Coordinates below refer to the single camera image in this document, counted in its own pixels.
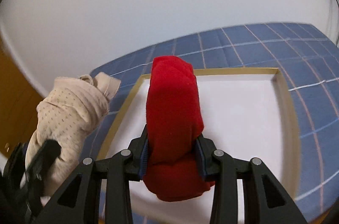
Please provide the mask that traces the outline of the bright red underwear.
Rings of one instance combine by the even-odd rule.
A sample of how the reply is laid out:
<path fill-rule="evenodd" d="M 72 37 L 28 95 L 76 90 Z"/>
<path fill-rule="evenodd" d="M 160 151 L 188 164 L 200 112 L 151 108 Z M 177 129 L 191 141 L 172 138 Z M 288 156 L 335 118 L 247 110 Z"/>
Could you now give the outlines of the bright red underwear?
<path fill-rule="evenodd" d="M 204 181 L 192 145 L 204 129 L 192 65 L 176 56 L 153 60 L 146 103 L 150 157 L 143 181 L 165 202 L 201 196 L 214 186 Z"/>

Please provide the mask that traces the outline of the beige dotted underwear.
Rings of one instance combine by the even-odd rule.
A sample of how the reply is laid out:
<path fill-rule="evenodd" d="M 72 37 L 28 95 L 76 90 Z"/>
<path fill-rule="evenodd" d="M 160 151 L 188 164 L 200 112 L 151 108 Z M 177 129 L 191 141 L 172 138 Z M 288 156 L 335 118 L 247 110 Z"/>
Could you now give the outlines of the beige dotted underwear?
<path fill-rule="evenodd" d="M 25 156 L 28 166 L 46 140 L 61 146 L 44 178 L 43 205 L 61 186 L 79 163 L 85 139 L 109 113 L 109 103 L 121 81 L 100 72 L 95 77 L 57 77 L 52 91 L 37 106 L 38 123 Z"/>

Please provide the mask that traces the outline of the blue plaid tablecloth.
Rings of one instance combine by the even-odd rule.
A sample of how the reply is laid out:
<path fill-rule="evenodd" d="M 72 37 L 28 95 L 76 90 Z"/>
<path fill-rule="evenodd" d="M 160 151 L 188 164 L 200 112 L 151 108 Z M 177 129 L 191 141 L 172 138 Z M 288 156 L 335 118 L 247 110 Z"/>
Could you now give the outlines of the blue plaid tablecloth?
<path fill-rule="evenodd" d="M 83 157 L 95 158 L 127 95 L 154 58 L 175 55 L 196 69 L 280 68 L 291 90 L 301 140 L 296 203 L 308 221 L 338 198 L 338 48 L 311 24 L 267 23 L 217 28 L 153 44 L 91 72 L 121 80 L 109 115 L 85 140 Z"/>

